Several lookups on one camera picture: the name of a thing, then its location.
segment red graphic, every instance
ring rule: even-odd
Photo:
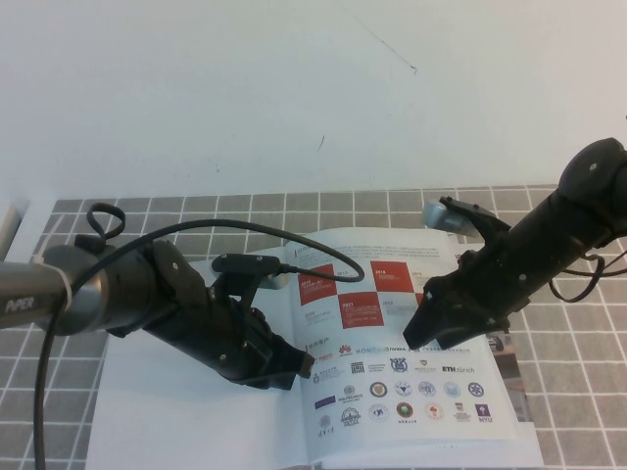
[[[413,292],[408,264],[401,261],[371,261],[378,292]]]
[[[338,299],[344,329],[361,326],[383,326],[383,314],[376,292],[340,294]]]
[[[333,264],[316,267],[313,271],[332,275]],[[325,297],[337,296],[335,281],[320,279],[319,277],[309,276],[308,274],[299,274],[298,284],[301,291],[301,306],[309,302],[317,301],[318,299],[324,299]]]

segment grid pattern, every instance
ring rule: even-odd
[[[449,188],[309,194],[264,194],[187,198],[118,199],[127,213],[122,245],[142,234],[199,218],[231,218],[306,234],[344,226],[420,228],[424,202],[452,196],[495,212],[515,224],[554,186]],[[94,200],[57,202],[39,250],[63,217],[48,246],[91,233],[85,212]],[[109,217],[102,217],[108,226]],[[229,228],[200,228],[168,236],[190,261],[222,253],[279,246],[279,240]],[[459,237],[462,243],[465,237]],[[600,250],[608,259],[619,242]],[[591,269],[587,262],[575,268]],[[627,267],[622,261],[617,268]],[[586,280],[560,275],[556,285],[570,297]],[[560,469],[627,470],[627,298],[623,279],[605,279],[584,302],[567,305],[548,289],[513,314],[511,332],[529,407],[538,428],[546,466]],[[43,333],[36,327],[0,331],[0,470],[30,470],[31,402]],[[91,333],[55,342],[46,390],[46,448],[53,470],[85,466],[106,334]]]

